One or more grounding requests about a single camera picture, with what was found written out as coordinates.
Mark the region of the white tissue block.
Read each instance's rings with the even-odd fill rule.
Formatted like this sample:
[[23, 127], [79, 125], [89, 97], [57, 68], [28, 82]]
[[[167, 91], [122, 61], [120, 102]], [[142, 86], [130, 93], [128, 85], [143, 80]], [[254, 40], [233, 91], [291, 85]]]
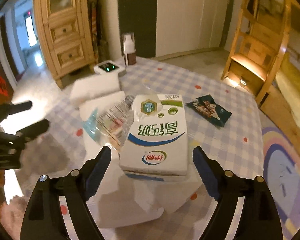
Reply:
[[70, 93], [70, 103], [78, 108], [84, 102], [120, 91], [117, 73], [94, 74], [74, 82]]

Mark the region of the long white paper sheet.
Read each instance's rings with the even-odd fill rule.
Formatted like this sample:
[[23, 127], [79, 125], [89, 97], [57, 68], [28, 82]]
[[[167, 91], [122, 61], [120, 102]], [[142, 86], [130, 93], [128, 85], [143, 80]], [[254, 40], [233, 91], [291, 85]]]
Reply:
[[[86, 158], [91, 159], [103, 147], [83, 132]], [[130, 178], [119, 166], [120, 150], [111, 149], [111, 161], [96, 195], [91, 213], [101, 228], [118, 228], [159, 218], [182, 207], [202, 185], [191, 159], [188, 145], [188, 173], [181, 181], [157, 181]]]

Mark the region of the rainbow round rug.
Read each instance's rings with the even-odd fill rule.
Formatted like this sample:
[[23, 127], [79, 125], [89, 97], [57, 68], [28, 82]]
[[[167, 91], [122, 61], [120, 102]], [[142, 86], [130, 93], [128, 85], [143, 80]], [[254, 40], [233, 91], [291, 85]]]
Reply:
[[300, 157], [276, 127], [262, 129], [263, 177], [274, 198], [284, 239], [300, 229]]

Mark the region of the wooden bunk bed stairs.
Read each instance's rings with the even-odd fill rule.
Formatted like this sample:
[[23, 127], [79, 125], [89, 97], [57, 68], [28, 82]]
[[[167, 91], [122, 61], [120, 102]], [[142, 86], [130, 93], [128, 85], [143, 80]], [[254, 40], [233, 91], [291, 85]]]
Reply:
[[288, 47], [291, 0], [242, 0], [238, 24], [221, 79], [228, 78], [261, 104]]

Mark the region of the white milk carton box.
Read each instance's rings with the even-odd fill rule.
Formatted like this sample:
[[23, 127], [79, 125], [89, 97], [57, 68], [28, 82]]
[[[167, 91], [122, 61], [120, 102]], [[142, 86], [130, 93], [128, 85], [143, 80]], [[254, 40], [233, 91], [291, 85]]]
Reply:
[[181, 181], [188, 173], [186, 115], [179, 94], [158, 94], [162, 109], [153, 116], [155, 103], [141, 102], [147, 116], [134, 121], [119, 152], [119, 166], [130, 178]]

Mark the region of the white digital clock device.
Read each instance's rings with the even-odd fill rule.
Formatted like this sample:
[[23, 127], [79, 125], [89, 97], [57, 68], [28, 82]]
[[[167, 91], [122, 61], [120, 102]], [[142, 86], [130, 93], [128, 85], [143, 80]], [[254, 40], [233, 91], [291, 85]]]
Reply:
[[94, 66], [94, 72], [97, 75], [105, 75], [109, 73], [116, 73], [119, 77], [126, 74], [125, 66], [115, 63], [111, 60], [103, 61]]

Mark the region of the white wardrobe with holes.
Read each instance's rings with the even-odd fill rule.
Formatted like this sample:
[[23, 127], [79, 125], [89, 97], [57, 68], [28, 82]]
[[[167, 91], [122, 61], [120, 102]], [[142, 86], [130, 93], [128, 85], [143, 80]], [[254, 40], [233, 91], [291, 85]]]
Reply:
[[234, 0], [117, 1], [120, 33], [134, 33], [140, 57], [226, 45]]

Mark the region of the wooden cabinet with drawers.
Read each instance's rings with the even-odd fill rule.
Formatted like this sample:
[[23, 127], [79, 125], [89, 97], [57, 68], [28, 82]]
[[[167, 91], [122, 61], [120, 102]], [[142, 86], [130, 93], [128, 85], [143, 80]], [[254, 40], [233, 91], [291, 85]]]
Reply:
[[96, 60], [88, 0], [33, 0], [33, 11], [43, 58], [63, 88], [63, 77]]

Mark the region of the clear plastic wrapper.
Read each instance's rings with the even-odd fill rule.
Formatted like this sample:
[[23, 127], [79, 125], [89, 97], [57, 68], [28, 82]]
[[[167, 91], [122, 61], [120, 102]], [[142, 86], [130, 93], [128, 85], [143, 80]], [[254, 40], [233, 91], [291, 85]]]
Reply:
[[141, 102], [146, 100], [155, 103], [150, 116], [162, 109], [156, 91], [146, 84], [139, 85], [136, 91], [125, 93], [121, 90], [86, 101], [79, 107], [85, 136], [101, 147], [120, 150], [132, 123], [147, 116], [140, 109]]

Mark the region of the dark green snack packet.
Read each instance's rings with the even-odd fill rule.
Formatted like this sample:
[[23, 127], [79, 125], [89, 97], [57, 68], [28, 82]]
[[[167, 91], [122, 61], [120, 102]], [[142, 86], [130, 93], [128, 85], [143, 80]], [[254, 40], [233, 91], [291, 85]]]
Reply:
[[232, 116], [231, 112], [215, 103], [210, 94], [200, 96], [196, 100], [187, 103], [186, 106], [217, 127], [224, 127]]

